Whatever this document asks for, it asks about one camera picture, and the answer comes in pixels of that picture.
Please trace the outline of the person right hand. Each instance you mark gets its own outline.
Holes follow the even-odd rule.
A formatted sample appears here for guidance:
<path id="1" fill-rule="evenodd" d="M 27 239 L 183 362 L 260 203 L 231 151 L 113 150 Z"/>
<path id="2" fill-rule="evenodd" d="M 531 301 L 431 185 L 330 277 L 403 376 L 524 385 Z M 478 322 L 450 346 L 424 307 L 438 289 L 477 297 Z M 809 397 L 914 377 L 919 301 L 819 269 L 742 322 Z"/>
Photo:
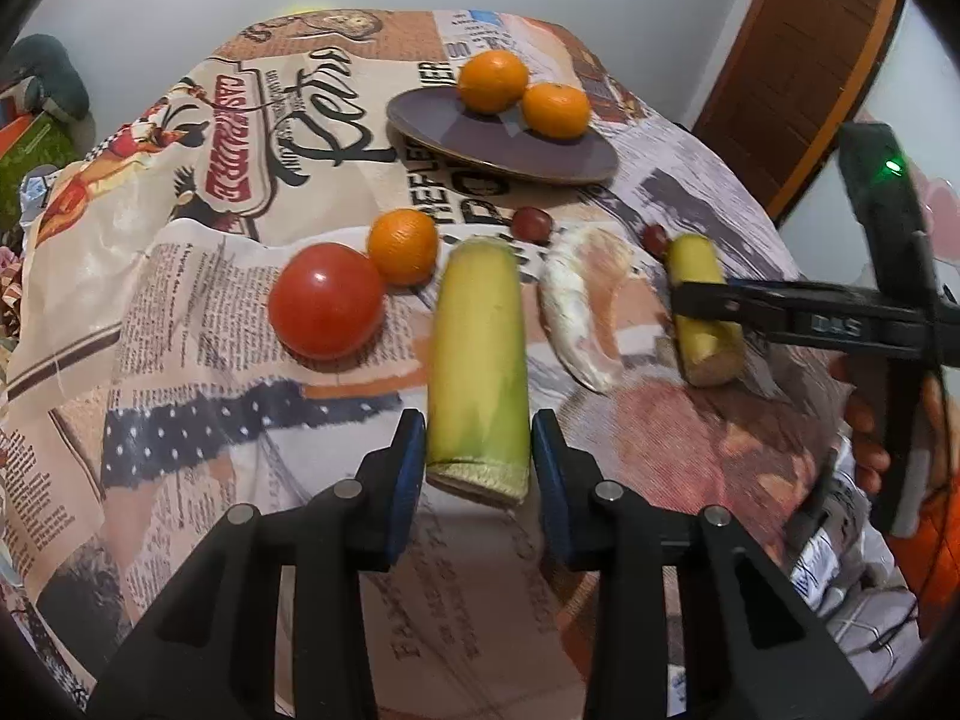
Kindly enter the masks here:
<path id="1" fill-rule="evenodd" d="M 950 397 L 944 397 L 939 380 L 929 376 L 923 387 L 923 408 L 934 436 L 928 483 L 928 493 L 932 494 L 945 488 L 958 475 L 958 405 Z M 844 421 L 853 433 L 851 445 L 857 486 L 875 496 L 882 488 L 882 476 L 889 469 L 890 457 L 878 442 L 877 418 L 859 388 L 855 388 L 846 401 Z"/>

